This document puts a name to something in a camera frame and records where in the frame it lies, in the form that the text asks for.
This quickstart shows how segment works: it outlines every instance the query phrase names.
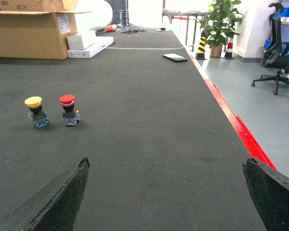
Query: red edge strip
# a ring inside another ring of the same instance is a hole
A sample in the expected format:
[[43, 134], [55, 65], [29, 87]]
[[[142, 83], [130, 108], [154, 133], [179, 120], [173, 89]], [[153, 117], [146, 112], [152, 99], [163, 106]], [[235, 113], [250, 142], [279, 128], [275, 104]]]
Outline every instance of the red edge strip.
[[256, 139], [253, 137], [251, 132], [248, 130], [248, 128], [246, 127], [246, 125], [244, 124], [242, 119], [233, 113], [233, 111], [231, 110], [229, 105], [226, 103], [225, 99], [223, 98], [223, 96], [221, 95], [221, 93], [219, 92], [217, 87], [211, 82], [211, 80], [206, 75], [206, 73], [203, 71], [202, 67], [197, 62], [197, 60], [193, 57], [193, 55], [190, 55], [190, 58], [193, 61], [194, 65], [196, 66], [199, 73], [201, 74], [202, 78], [204, 79], [204, 81], [208, 85], [210, 91], [212, 92], [216, 101], [218, 102], [218, 104], [222, 108], [223, 112], [225, 113], [225, 115], [229, 119], [231, 125], [233, 126], [233, 128], [237, 132], [238, 136], [243, 141], [243, 143], [244, 143], [245, 147], [247, 148], [247, 150], [249, 151], [250, 155], [252, 157], [255, 157], [255, 158], [263, 161], [264, 163], [266, 163], [270, 167], [276, 169], [274, 164], [271, 162], [270, 158], [265, 154], [265, 152], [260, 147], [260, 145], [258, 144]]

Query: potted plant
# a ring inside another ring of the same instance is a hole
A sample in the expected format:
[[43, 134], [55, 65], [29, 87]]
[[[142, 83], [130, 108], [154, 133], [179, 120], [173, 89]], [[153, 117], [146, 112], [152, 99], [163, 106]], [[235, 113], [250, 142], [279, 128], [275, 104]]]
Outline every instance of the potted plant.
[[228, 44], [236, 32], [235, 23], [242, 22], [242, 16], [235, 5], [240, 4], [240, 0], [213, 0], [209, 5], [209, 14], [205, 19], [207, 25], [204, 27], [207, 44], [211, 48], [211, 57], [220, 57], [223, 44]]

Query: yellow button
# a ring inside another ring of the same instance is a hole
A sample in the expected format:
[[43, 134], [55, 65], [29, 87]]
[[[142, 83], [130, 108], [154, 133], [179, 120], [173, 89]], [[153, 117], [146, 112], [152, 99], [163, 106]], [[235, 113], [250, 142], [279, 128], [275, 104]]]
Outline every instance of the yellow button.
[[37, 106], [42, 101], [40, 96], [33, 96], [25, 100], [25, 104], [28, 106]]

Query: white cylinder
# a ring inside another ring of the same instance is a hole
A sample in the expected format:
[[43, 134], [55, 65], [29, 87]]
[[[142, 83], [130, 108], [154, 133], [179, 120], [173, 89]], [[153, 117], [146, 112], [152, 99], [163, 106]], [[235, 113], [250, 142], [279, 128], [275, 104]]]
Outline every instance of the white cylinder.
[[104, 0], [78, 0], [75, 11], [90, 11], [75, 14], [78, 32], [103, 30], [112, 21], [112, 8]]

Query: red and white cone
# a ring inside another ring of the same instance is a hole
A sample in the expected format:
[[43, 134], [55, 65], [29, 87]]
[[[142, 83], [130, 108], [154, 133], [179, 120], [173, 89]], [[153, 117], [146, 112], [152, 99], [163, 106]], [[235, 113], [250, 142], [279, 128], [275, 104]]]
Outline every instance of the red and white cone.
[[232, 57], [232, 48], [233, 48], [233, 36], [230, 38], [226, 53], [225, 53], [225, 57], [222, 57], [223, 59], [234, 59], [234, 57]]

